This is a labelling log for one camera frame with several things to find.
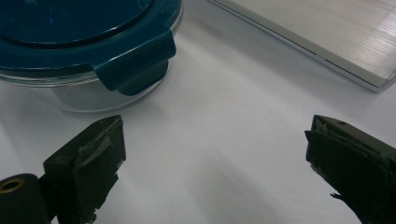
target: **white surface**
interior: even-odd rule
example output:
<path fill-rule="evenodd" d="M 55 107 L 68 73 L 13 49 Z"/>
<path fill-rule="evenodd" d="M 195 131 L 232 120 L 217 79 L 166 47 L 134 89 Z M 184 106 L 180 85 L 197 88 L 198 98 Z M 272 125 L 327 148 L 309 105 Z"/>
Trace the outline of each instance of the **white surface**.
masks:
<path fill-rule="evenodd" d="M 391 0 L 217 0 L 376 86 L 396 68 Z"/>
<path fill-rule="evenodd" d="M 169 76 L 123 110 L 65 113 L 0 84 L 0 178 L 43 175 L 54 150 L 122 114 L 127 161 L 97 224 L 358 224 L 305 161 L 304 131 L 320 114 L 395 147 L 396 88 L 367 91 L 206 1 L 185 9 Z"/>

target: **glass food container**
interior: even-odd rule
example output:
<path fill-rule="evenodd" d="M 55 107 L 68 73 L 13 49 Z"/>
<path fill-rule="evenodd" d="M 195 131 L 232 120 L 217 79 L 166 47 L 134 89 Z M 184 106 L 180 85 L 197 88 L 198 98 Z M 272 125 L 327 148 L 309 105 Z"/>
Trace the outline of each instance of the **glass food container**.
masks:
<path fill-rule="evenodd" d="M 176 54 L 181 0 L 0 0 L 0 80 L 62 110 L 120 108 Z"/>

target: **black plastic part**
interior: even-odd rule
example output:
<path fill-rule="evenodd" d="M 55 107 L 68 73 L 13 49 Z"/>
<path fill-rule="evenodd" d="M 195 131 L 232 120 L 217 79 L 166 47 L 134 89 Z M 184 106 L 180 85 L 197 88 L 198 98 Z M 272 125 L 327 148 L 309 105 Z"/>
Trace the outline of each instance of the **black plastic part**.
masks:
<path fill-rule="evenodd" d="M 396 149 L 337 119 L 314 116 L 306 159 L 363 224 L 396 223 Z"/>
<path fill-rule="evenodd" d="M 14 175 L 0 182 L 0 223 L 48 223 L 35 175 Z"/>
<path fill-rule="evenodd" d="M 60 223 L 91 223 L 125 161 L 120 117 L 96 121 L 44 162 L 48 183 L 61 195 Z"/>
<path fill-rule="evenodd" d="M 0 223 L 93 223 L 124 161 L 121 117 L 98 120 L 50 156 L 39 179 L 0 181 Z"/>

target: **laptop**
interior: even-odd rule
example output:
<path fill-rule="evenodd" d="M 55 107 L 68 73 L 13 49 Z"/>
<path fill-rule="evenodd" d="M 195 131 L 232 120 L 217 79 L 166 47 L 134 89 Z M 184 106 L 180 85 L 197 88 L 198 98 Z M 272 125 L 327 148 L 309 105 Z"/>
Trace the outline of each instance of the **laptop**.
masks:
<path fill-rule="evenodd" d="M 396 1 L 208 1 L 367 89 L 396 81 Z"/>

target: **white table surface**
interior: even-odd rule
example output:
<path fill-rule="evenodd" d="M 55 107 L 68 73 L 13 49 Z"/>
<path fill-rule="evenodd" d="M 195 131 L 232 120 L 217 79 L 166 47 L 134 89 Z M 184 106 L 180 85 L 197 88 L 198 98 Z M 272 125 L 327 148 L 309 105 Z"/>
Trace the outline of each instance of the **white table surface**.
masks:
<path fill-rule="evenodd" d="M 337 76 L 201 0 L 185 1 L 169 75 L 137 104 L 63 112 L 0 84 L 0 178 L 42 162 L 92 122 L 121 114 L 127 161 L 95 223 L 358 224 L 305 160 L 315 114 L 396 147 L 396 87 Z"/>

